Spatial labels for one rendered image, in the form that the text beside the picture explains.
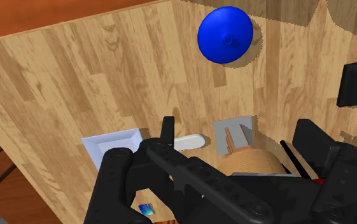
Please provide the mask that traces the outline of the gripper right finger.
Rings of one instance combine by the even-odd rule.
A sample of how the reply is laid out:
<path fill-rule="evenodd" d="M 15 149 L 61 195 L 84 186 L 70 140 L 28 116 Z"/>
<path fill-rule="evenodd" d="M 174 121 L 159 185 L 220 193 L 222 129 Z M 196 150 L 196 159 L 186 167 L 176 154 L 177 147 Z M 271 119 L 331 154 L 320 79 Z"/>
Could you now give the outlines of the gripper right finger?
<path fill-rule="evenodd" d="M 311 206 L 316 224 L 357 224 L 357 147 L 299 119 L 292 145 L 324 182 Z"/>

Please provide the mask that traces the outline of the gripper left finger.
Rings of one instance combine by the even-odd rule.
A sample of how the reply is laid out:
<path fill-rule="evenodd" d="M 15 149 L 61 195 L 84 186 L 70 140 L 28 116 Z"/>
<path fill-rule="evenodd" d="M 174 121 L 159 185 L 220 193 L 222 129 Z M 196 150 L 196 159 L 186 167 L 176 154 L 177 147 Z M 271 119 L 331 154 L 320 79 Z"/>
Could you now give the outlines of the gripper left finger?
<path fill-rule="evenodd" d="M 174 149 L 174 117 L 165 116 L 160 137 L 145 139 L 139 149 L 105 152 L 83 224 L 152 224 L 131 207 L 135 192 L 149 188 L 173 212 L 179 224 L 190 224 L 208 200 L 236 224 L 274 224 L 271 206 L 219 170 Z"/>

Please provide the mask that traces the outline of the grey block with wooden slats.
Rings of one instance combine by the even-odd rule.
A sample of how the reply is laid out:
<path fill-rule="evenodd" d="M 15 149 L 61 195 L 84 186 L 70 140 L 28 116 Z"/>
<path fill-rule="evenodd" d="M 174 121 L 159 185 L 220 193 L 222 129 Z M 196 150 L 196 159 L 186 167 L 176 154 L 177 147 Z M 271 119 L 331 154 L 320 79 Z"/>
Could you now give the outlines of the grey block with wooden slats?
<path fill-rule="evenodd" d="M 228 154 L 227 128 L 236 148 L 252 146 L 252 116 L 242 116 L 214 122 L 216 147 L 219 155 Z"/>

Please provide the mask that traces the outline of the small blue green square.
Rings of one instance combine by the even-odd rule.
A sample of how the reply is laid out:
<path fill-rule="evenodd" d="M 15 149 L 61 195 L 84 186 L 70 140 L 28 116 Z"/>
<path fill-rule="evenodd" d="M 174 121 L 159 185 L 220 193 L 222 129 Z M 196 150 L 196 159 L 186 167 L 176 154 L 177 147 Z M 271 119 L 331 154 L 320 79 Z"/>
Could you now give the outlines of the small blue green square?
<path fill-rule="evenodd" d="M 152 208 L 151 204 L 140 204 L 138 205 L 138 208 L 141 212 L 141 214 L 145 215 L 145 216 L 149 216 L 149 215 L 153 215 L 154 211 Z"/>

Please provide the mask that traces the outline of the ridged round wooden object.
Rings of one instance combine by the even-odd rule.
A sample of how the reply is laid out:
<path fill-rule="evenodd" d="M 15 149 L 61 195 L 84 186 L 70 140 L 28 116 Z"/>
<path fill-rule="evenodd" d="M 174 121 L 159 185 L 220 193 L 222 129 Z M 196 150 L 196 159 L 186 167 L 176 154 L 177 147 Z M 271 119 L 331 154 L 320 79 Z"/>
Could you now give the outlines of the ridged round wooden object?
<path fill-rule="evenodd" d="M 261 149 L 245 149 L 235 152 L 222 160 L 218 170 L 227 176 L 233 173 L 286 173 L 273 153 Z"/>

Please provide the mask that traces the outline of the white square plate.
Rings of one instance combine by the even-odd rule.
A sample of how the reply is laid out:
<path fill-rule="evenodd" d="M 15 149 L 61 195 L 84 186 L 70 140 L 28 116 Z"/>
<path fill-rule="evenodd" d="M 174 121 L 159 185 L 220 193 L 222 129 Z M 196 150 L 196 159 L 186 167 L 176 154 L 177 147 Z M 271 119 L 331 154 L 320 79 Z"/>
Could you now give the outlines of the white square plate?
<path fill-rule="evenodd" d="M 138 150 L 142 140 L 139 128 L 81 138 L 97 170 L 101 166 L 103 155 L 109 149 L 123 147 L 134 153 Z"/>

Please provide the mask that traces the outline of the light wooden table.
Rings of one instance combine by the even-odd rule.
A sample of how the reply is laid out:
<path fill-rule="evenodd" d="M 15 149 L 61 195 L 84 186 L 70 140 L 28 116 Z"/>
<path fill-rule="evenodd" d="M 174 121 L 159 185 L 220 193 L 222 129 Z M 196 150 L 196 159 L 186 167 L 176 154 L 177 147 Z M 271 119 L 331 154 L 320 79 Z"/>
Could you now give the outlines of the light wooden table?
<path fill-rule="evenodd" d="M 201 21 L 235 6 L 254 25 L 229 64 L 197 45 Z M 336 105 L 357 62 L 357 0 L 163 0 L 0 38 L 0 145 L 63 224 L 83 224 L 97 171 L 81 139 L 125 129 L 214 137 L 213 124 L 256 118 L 255 146 L 286 160 L 311 119 L 357 146 L 357 107 Z"/>

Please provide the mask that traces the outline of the blue round dome lid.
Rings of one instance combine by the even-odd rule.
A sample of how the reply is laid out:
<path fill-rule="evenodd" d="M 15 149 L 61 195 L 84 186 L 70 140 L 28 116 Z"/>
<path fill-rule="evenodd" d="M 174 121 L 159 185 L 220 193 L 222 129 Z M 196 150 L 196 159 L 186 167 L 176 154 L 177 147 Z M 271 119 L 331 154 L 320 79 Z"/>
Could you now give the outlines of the blue round dome lid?
<path fill-rule="evenodd" d="M 253 39 L 253 24 L 239 8 L 224 6 L 210 12 L 200 24 L 197 43 L 206 59 L 228 64 L 241 58 Z"/>

